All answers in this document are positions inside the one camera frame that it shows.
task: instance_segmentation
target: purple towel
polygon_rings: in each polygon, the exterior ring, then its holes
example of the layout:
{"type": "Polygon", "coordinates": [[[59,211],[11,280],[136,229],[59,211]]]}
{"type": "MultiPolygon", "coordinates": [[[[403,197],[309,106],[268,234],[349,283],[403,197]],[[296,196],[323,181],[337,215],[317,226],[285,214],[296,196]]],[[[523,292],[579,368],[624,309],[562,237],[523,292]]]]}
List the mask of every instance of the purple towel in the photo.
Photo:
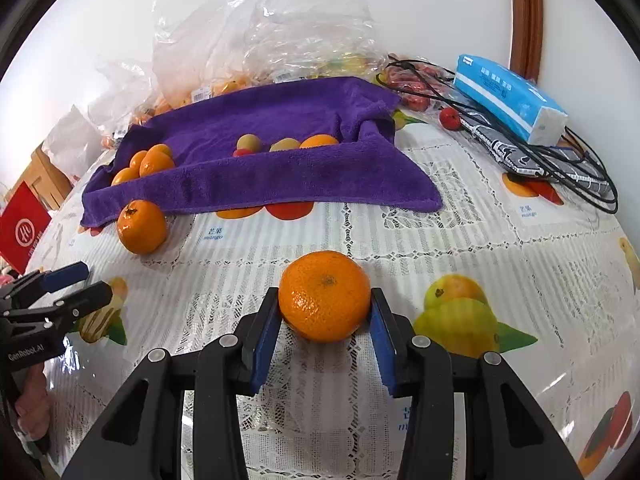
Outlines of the purple towel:
{"type": "Polygon", "coordinates": [[[250,88],[174,110],[133,126],[114,161],[98,168],[84,193],[82,225],[115,220],[130,200],[168,214],[278,202],[361,202],[421,212],[442,205],[429,177],[393,146],[390,113],[400,99],[353,77],[250,88]],[[265,150],[278,140],[331,134],[340,144],[231,157],[243,134],[265,150]],[[164,142],[176,168],[110,187],[139,150],[164,142]]]}

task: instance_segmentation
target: silver screw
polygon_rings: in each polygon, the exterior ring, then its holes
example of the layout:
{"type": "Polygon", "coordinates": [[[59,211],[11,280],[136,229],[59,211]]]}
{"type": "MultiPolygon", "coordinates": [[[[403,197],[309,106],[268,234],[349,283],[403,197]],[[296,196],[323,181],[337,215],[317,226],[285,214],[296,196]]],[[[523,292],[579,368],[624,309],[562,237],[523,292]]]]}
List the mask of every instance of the silver screw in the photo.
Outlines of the silver screw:
{"type": "Polygon", "coordinates": [[[411,339],[411,343],[413,343],[413,345],[417,346],[418,348],[428,348],[431,344],[431,339],[429,339],[425,335],[414,335],[414,337],[411,339]]]}
{"type": "Polygon", "coordinates": [[[151,352],[149,352],[147,357],[152,363],[157,363],[158,361],[162,361],[165,355],[166,352],[161,348],[154,348],[151,352]]]}
{"type": "Polygon", "coordinates": [[[502,362],[502,357],[500,357],[500,354],[497,354],[496,352],[487,352],[484,354],[484,360],[487,364],[496,366],[502,362]]]}
{"type": "Polygon", "coordinates": [[[229,348],[238,344],[238,338],[233,334],[225,334],[220,338],[220,346],[229,348]]]}

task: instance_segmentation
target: table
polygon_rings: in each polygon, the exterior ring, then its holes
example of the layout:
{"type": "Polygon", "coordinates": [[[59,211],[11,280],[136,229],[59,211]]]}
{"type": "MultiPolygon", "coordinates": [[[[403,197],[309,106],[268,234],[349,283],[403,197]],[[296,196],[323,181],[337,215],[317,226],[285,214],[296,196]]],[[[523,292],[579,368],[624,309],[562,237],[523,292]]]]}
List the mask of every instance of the table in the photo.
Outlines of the table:
{"type": "MultiPolygon", "coordinates": [[[[638,300],[628,264],[635,255],[620,225],[563,189],[557,189],[561,206],[516,196],[494,160],[463,132],[409,124],[397,133],[396,146],[434,181],[443,209],[423,214],[316,203],[308,216],[289,222],[265,209],[236,220],[178,216],[168,219],[168,240],[143,257],[124,249],[114,224],[101,232],[78,230],[82,190],[97,165],[113,156],[105,154],[69,195],[30,263],[30,269],[54,269],[83,260],[90,281],[110,281],[122,299],[120,325],[91,343],[71,333],[66,353],[47,364],[56,469],[152,348],[173,354],[202,348],[256,311],[289,262],[335,250],[354,258],[371,285],[382,287],[391,309],[411,320],[440,277],[475,280],[498,321],[538,340],[504,358],[576,460],[607,410],[629,398],[631,436],[620,449],[598,448],[600,465],[590,479],[604,478],[632,441],[640,415],[638,300]]],[[[460,400],[454,478],[463,478],[465,453],[460,400]]],[[[366,327],[343,342],[317,345],[283,325],[266,384],[252,399],[238,397],[250,477],[394,478],[409,405],[382,386],[366,327]]],[[[182,418],[187,476],[192,416],[188,393],[182,418]]]]}

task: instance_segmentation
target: white circular logo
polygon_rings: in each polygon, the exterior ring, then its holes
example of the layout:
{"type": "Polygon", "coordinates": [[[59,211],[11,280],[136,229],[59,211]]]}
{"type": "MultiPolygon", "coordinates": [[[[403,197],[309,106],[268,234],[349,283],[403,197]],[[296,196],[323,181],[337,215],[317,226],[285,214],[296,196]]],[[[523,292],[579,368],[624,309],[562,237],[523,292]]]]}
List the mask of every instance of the white circular logo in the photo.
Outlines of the white circular logo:
{"type": "Polygon", "coordinates": [[[21,247],[28,247],[33,244],[36,237],[36,229],[33,227],[31,220],[23,218],[15,227],[15,241],[21,247]]]}

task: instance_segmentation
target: red box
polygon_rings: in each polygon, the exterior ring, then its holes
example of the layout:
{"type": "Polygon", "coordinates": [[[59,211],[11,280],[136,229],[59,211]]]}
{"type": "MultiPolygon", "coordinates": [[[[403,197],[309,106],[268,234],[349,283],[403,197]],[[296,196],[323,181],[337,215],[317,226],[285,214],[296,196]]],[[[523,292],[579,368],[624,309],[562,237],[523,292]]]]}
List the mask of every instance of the red box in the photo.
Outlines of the red box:
{"type": "Polygon", "coordinates": [[[18,186],[0,216],[0,254],[24,274],[51,217],[24,182],[18,186]]]}

